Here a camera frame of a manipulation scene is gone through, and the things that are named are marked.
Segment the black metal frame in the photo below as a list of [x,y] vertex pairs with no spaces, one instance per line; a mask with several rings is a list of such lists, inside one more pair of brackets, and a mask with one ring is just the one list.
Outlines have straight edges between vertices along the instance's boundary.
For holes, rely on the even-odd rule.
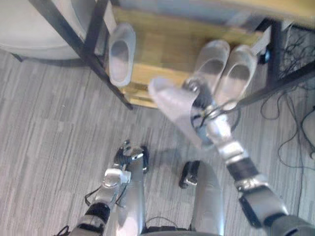
[[293,86],[299,85],[308,79],[315,78],[315,60],[303,66],[302,68],[279,78],[280,63],[281,63],[281,50],[282,50],[282,24],[279,21],[265,19],[258,27],[257,30],[265,31],[271,26],[270,44],[267,49],[270,52],[270,60],[268,61],[268,73],[266,86],[251,95],[240,100],[234,110],[257,102],[281,90],[289,89]]
[[29,0],[29,2],[47,20],[47,22],[51,24],[51,26],[60,34],[69,46],[73,48],[81,60],[88,65],[102,81],[106,83],[106,85],[128,109],[132,110],[132,105],[126,100],[124,95],[117,87],[110,83],[109,77],[103,68],[103,65],[94,54],[108,0],[97,1],[84,43],[51,0]]
[[[103,16],[109,0],[98,0],[94,8],[88,33],[85,42],[77,36],[75,31],[58,11],[51,0],[29,0],[37,11],[52,25],[52,27],[61,35],[61,37],[70,45],[71,48],[79,55],[82,61],[103,80],[113,93],[129,108],[132,105],[126,100],[124,95],[110,83],[109,77],[105,72],[102,63],[94,54],[99,31],[103,22]],[[111,0],[114,5],[119,4],[117,0]],[[268,45],[270,51],[270,61],[268,62],[268,74],[266,87],[254,92],[239,101],[236,109],[247,106],[259,101],[273,93],[298,85],[302,81],[315,77],[315,61],[292,72],[279,80],[279,68],[281,63],[281,44],[282,44],[282,24],[279,21],[270,19],[264,20],[257,30],[265,31],[271,26],[271,39]]]

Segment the floor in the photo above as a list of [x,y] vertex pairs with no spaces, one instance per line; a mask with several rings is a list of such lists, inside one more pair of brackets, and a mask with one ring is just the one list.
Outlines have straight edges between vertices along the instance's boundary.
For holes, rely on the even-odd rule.
[[[265,66],[258,68],[252,89],[261,86]],[[311,110],[314,91],[291,93],[298,119]],[[276,110],[275,95],[265,113]],[[315,223],[315,172],[279,162],[277,149],[295,131],[281,102],[278,120],[260,115],[261,102],[242,110],[235,130],[258,169],[265,173],[290,213]],[[18,62],[0,51],[0,235],[53,235],[72,229],[87,210],[84,195],[97,188],[118,146],[125,139],[146,144],[150,171],[145,176],[146,217],[164,216],[188,227],[194,189],[178,187],[188,160],[212,164],[224,192],[225,234],[260,236],[249,226],[238,204],[239,194],[215,150],[200,151],[158,110],[127,110],[87,67],[57,66],[34,60]],[[304,164],[315,167],[302,139]],[[281,151],[284,161],[298,165],[296,140]],[[150,225],[168,225],[157,219]]]

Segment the metal rack leg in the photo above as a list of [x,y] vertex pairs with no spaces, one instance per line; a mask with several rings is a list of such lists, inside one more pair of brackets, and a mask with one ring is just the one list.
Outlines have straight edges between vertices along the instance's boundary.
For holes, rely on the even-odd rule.
[[94,53],[89,53],[85,49],[84,43],[58,11],[51,0],[29,0],[29,2],[37,9],[37,11],[47,20],[48,23],[60,34],[60,36],[69,44],[69,46],[79,55],[82,61],[87,64],[97,75],[104,81],[112,92],[123,102],[123,104],[130,110],[132,105],[126,100],[119,89],[113,86],[107,73],[99,62]]

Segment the cable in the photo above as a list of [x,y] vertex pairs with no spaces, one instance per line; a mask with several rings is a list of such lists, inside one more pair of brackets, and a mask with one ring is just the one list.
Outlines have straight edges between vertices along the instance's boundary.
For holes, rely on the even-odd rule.
[[178,228],[177,224],[176,224],[174,221],[171,221],[171,220],[169,220],[169,219],[167,219],[167,218],[165,218],[165,217],[163,217],[163,216],[152,217],[152,218],[150,218],[149,220],[146,221],[146,224],[148,224],[150,221],[152,221],[152,220],[154,220],[154,219],[164,219],[164,220],[166,220],[166,221],[172,223],[172,224],[175,226],[176,230],[177,230],[177,228]]
[[125,208],[124,206],[120,205],[120,203],[118,203],[120,201],[120,199],[122,198],[123,194],[125,193],[127,188],[127,184],[125,185],[124,189],[122,190],[122,193],[119,195],[119,197],[117,198],[117,200],[115,201],[115,204],[121,208]]
[[[271,96],[269,96],[261,105],[260,107],[260,113],[261,115],[267,119],[267,120],[276,120],[279,118],[280,116],[280,106],[279,106],[279,101],[282,97],[285,98],[285,102],[286,102],[286,105],[290,111],[290,114],[292,115],[293,119],[294,119],[294,122],[295,122],[295,126],[296,126],[296,131],[294,132],[294,134],[292,135],[292,137],[290,137],[288,140],[284,141],[282,144],[280,144],[279,148],[278,148],[278,151],[277,151],[277,154],[278,154],[278,159],[279,161],[289,167],[289,168],[294,168],[294,169],[302,169],[302,172],[301,172],[301,189],[300,189],[300,193],[299,193],[299,199],[298,199],[298,207],[297,207],[297,216],[299,216],[299,213],[300,213],[300,204],[301,204],[301,198],[302,198],[302,191],[303,191],[303,176],[304,176],[304,170],[305,169],[308,169],[308,170],[312,170],[312,171],[315,171],[314,168],[311,168],[311,167],[306,167],[304,166],[304,162],[303,162],[303,155],[302,155],[302,144],[301,144],[301,140],[300,140],[300,125],[299,125],[299,122],[297,120],[297,116],[296,116],[296,112],[295,112],[295,107],[294,107],[294,103],[293,103],[293,100],[292,98],[287,94],[288,92],[287,91],[284,91],[277,99],[277,115],[275,117],[272,117],[272,118],[268,118],[266,117],[262,110],[263,110],[263,107],[264,105],[266,104],[266,102],[271,98]],[[304,118],[302,119],[302,122],[301,124],[303,124],[303,121],[305,120],[305,117],[307,117],[310,113],[308,113],[306,116],[304,116]],[[287,144],[288,142],[290,142],[291,140],[293,140],[295,137],[297,136],[297,143],[298,143],[298,146],[299,146],[299,159],[300,159],[300,162],[301,162],[301,166],[292,166],[292,165],[289,165],[287,163],[285,163],[283,161],[283,159],[281,158],[281,155],[280,155],[280,151],[281,151],[281,148]]]
[[88,200],[88,198],[90,196],[92,196],[94,193],[96,193],[98,190],[100,189],[100,187],[98,187],[96,190],[92,191],[91,193],[88,193],[87,195],[84,196],[84,200],[86,205],[88,205],[88,207],[91,205],[90,201]]
[[[260,113],[261,113],[261,115],[262,115],[265,119],[267,119],[267,120],[276,120],[276,119],[278,119],[279,116],[280,116],[280,99],[281,99],[282,97],[285,98],[286,105],[287,105],[287,107],[288,107],[288,109],[289,109],[289,111],[290,111],[291,116],[292,116],[293,119],[294,119],[294,122],[295,122],[295,125],[296,125],[296,130],[295,130],[294,134],[293,134],[289,139],[287,139],[286,141],[284,141],[283,143],[280,144],[280,146],[279,146],[279,148],[278,148],[278,151],[277,151],[277,153],[278,153],[278,159],[279,159],[279,161],[280,161],[283,165],[285,165],[285,166],[287,166],[287,167],[290,167],[290,168],[309,169],[309,170],[315,171],[314,168],[305,167],[305,166],[304,166],[304,163],[303,163],[303,160],[301,159],[301,158],[302,158],[302,145],[301,145],[301,141],[300,141],[300,124],[299,124],[299,122],[298,122],[298,120],[297,120],[297,117],[296,117],[296,112],[295,112],[293,100],[292,100],[292,98],[287,94],[287,92],[286,92],[286,91],[283,92],[283,93],[278,97],[278,99],[277,99],[277,115],[276,115],[275,117],[271,117],[271,118],[266,117],[266,115],[264,115],[264,113],[263,113],[263,111],[262,111],[262,110],[263,110],[263,107],[265,106],[266,102],[271,98],[271,96],[268,97],[268,98],[263,102],[263,104],[261,105],[261,107],[260,107]],[[291,140],[293,140],[296,136],[298,136],[298,137],[297,137],[297,142],[298,142],[298,145],[299,145],[299,148],[300,148],[300,160],[301,160],[301,163],[302,163],[301,166],[292,166],[292,165],[289,165],[289,164],[285,163],[285,162],[283,161],[281,155],[280,155],[280,151],[281,151],[282,147],[283,147],[285,144],[287,144],[288,142],[290,142]]]
[[68,236],[70,233],[71,232],[69,231],[69,226],[66,225],[58,232],[58,234],[56,234],[54,236]]
[[231,127],[231,132],[233,132],[236,129],[236,127],[238,126],[238,124],[240,123],[241,115],[242,115],[242,111],[239,108],[239,109],[237,109],[237,117],[236,117],[234,124]]
[[212,109],[209,113],[207,113],[207,114],[203,117],[202,122],[201,122],[201,124],[200,124],[200,127],[203,126],[205,120],[206,120],[211,114],[213,114],[213,113],[216,112],[216,111],[219,111],[219,113],[216,114],[214,117],[211,117],[210,120],[215,119],[215,118],[217,118],[218,116],[220,116],[220,115],[226,113],[226,111],[224,111],[223,108],[224,108],[227,104],[229,104],[229,103],[237,103],[237,102],[238,102],[238,101],[235,100],[235,99],[230,99],[230,100],[228,100],[227,102],[224,102],[223,104],[221,104],[221,105],[215,107],[214,109]]

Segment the slipper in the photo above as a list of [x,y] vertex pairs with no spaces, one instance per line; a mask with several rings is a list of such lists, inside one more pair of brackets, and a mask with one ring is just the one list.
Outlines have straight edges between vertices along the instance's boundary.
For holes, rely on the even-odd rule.
[[216,104],[220,106],[227,103],[222,109],[233,109],[252,80],[256,66],[256,55],[249,46],[240,45],[234,48],[215,90]]
[[130,83],[133,58],[136,47],[136,34],[128,23],[121,23],[109,38],[110,82],[118,87]]
[[214,40],[207,43],[200,51],[196,61],[195,70],[191,80],[201,80],[202,84],[207,85],[210,94],[213,94],[224,71],[230,46],[223,40]]

